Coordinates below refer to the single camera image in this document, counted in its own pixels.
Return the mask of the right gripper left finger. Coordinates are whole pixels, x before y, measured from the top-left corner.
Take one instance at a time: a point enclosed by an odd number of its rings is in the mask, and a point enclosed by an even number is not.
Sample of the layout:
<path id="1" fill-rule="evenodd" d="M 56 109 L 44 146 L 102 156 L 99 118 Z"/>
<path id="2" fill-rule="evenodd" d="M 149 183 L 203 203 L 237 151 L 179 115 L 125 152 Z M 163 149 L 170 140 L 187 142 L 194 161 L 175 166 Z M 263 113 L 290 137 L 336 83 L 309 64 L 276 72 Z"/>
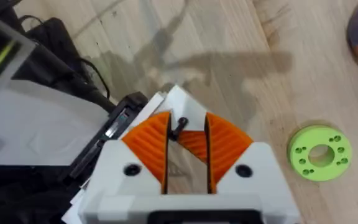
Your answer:
<path id="1" fill-rule="evenodd" d="M 167 193 L 170 112 L 107 141 L 79 205 L 81 218 L 146 218 Z"/>

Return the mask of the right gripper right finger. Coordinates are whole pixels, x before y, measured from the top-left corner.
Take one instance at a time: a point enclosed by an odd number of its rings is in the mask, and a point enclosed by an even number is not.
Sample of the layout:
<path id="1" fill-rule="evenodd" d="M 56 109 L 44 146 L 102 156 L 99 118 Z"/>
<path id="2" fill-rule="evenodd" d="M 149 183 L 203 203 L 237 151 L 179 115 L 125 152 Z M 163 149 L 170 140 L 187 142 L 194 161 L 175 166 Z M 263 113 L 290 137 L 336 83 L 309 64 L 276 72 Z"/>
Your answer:
<path id="1" fill-rule="evenodd" d="M 269 144 L 253 141 L 212 113 L 206 114 L 204 131 L 209 191 L 221 198 L 223 208 L 254 208 L 265 220 L 301 218 Z"/>

